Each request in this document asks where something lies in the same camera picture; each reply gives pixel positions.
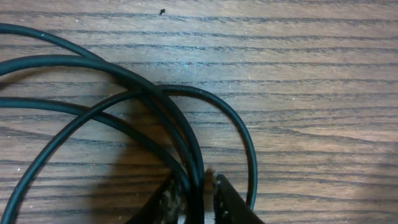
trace black cable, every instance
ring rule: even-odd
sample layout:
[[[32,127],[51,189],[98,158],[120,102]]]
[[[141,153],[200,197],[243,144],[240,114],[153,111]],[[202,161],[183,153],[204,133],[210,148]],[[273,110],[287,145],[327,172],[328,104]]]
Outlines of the black cable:
[[[13,24],[2,24],[0,23],[0,34],[15,34],[15,35],[23,35],[27,37],[33,37],[36,39],[40,39],[46,42],[53,43],[59,47],[63,47],[64,49],[70,50],[76,54],[79,54],[81,56],[84,56],[86,58],[91,58],[95,60],[103,60],[100,56],[94,54],[93,52],[90,52],[89,50],[86,50],[83,47],[80,47],[77,44],[74,44],[68,40],[65,40],[61,37],[58,37],[56,35],[52,35],[46,32],[43,32],[41,30],[29,28],[29,27],[24,27],[24,26],[18,26],[18,25],[13,25]],[[124,85],[127,89],[131,89],[132,87],[134,88],[134,84],[127,78],[120,78],[116,77],[116,79],[119,80],[119,82]],[[154,104],[151,100],[151,98],[145,99],[143,103],[146,104],[146,106],[149,106],[152,108],[152,111],[160,111],[160,109],[157,107],[156,104]],[[191,185],[193,186],[192,192],[196,192],[196,203],[195,203],[195,210],[199,214],[199,216],[203,217],[204,216],[204,204],[202,200],[202,195],[203,195],[203,188],[204,188],[204,181],[205,181],[205,171],[204,171],[204,165],[203,165],[203,159],[201,156],[201,151],[199,147],[199,143],[192,131],[190,129],[190,125],[188,124],[188,121],[180,115],[182,119],[180,119],[180,122],[183,123],[183,125],[186,127],[185,130],[187,132],[187,140],[190,145],[190,150],[187,150],[187,144],[185,141],[181,141],[183,139],[180,135],[180,133],[174,129],[173,126],[168,125],[170,123],[168,117],[163,116],[162,113],[158,113],[159,118],[161,122],[165,125],[166,129],[168,132],[175,138],[175,141],[178,145],[178,151],[180,155],[184,155],[183,159],[187,159],[187,170],[188,173],[190,174],[190,180],[191,180]]]
[[[126,133],[133,139],[139,141],[145,148],[148,148],[152,150],[152,152],[156,153],[180,179],[183,190],[187,196],[188,208],[191,214],[191,223],[203,223],[204,209],[202,195],[204,183],[204,166],[199,144],[193,133],[192,128],[190,127],[186,118],[183,116],[182,112],[178,109],[174,102],[164,94],[164,92],[173,95],[187,95],[209,101],[210,103],[221,109],[224,113],[226,113],[226,115],[229,116],[232,122],[237,126],[246,145],[248,155],[249,185],[246,203],[251,209],[253,208],[257,190],[257,164],[254,146],[250,138],[249,132],[241,118],[223,100],[207,91],[203,91],[189,86],[155,86],[151,82],[149,82],[145,78],[142,78],[134,72],[131,72],[115,64],[105,62],[102,58],[90,52],[89,50],[86,50],[83,47],[80,47],[65,39],[62,39],[52,34],[48,34],[46,32],[11,24],[0,24],[0,34],[17,34],[34,37],[56,44],[60,47],[64,47],[68,50],[71,50],[72,52],[84,56],[83,58],[71,55],[41,55],[8,60],[6,62],[0,63],[0,75],[5,75],[7,73],[15,72],[25,68],[35,68],[43,66],[63,65],[71,67],[85,67],[95,70],[101,70],[112,74],[119,81],[122,81],[128,89],[133,89],[137,86],[139,87],[139,89],[142,89],[142,91],[140,92],[127,91],[124,93],[120,93],[114,97],[102,101],[101,103],[98,103],[90,109],[83,106],[54,101],[25,98],[0,98],[0,108],[36,108],[43,110],[62,111],[78,115],[77,118],[75,118],[70,124],[62,129],[62,131],[59,132],[47,144],[43,151],[37,156],[35,161],[30,165],[27,172],[21,178],[17,187],[14,189],[12,196],[9,199],[9,202],[3,213],[1,224],[8,224],[13,222],[13,219],[15,219],[14,216],[16,215],[17,206],[21,202],[24,192],[29,187],[30,182],[33,180],[40,168],[44,165],[45,161],[51,156],[56,148],[59,147],[59,145],[66,141],[69,135],[71,135],[76,129],[78,129],[89,119],[96,119]],[[168,132],[177,143],[180,156],[187,163],[189,178],[187,177],[186,173],[184,173],[179,163],[170,155],[161,150],[161,148],[156,145],[153,140],[149,139],[147,136],[130,127],[130,125],[128,125],[125,121],[101,112],[105,108],[119,101],[135,97],[138,97],[140,100],[142,100],[143,103],[148,106],[151,111],[155,113],[155,115],[159,117],[161,123],[165,125]],[[171,122],[171,120],[169,120],[167,115],[164,114],[162,109],[160,109],[153,102],[152,98],[160,103],[161,106],[165,108],[167,112],[169,112],[177,125],[182,128],[182,134],[184,134],[184,136],[186,137],[187,142],[184,141],[181,133],[177,130],[177,128],[173,126],[173,123]]]

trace wooden table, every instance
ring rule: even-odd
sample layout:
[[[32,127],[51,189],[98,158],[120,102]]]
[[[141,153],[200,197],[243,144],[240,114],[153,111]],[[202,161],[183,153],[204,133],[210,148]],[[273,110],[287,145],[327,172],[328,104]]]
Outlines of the wooden table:
[[[255,209],[265,222],[398,222],[397,1],[2,0],[0,22],[46,30],[154,83],[196,86],[228,102],[256,146]],[[13,35],[1,36],[0,49],[2,61],[70,54]],[[88,106],[124,90],[107,74],[64,67],[0,82],[0,96]],[[244,194],[246,156],[234,126],[202,101],[173,99],[197,134],[205,167]],[[107,112],[173,151],[139,103]],[[30,162],[73,117],[0,110],[1,211]],[[36,178],[18,223],[124,223],[167,173],[136,142],[90,121]],[[210,207],[206,214],[213,223]]]

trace wooden surface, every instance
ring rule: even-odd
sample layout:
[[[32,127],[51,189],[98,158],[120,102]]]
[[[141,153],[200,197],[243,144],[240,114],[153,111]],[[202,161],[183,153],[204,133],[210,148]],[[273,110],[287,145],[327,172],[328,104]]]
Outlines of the wooden surface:
[[[265,222],[398,222],[398,1],[2,0],[0,22],[57,34],[155,83],[222,97],[252,134],[255,209]],[[0,51],[0,60],[69,54],[13,35],[1,36]],[[0,82],[0,96],[82,105],[123,91],[107,74],[62,67]],[[173,99],[197,134],[205,166],[244,194],[246,156],[235,128],[206,103]],[[107,112],[172,150],[139,103]],[[1,211],[30,162],[72,118],[0,110]],[[124,223],[167,173],[134,141],[90,121],[41,171],[18,223]],[[206,223],[212,218],[209,210]]]

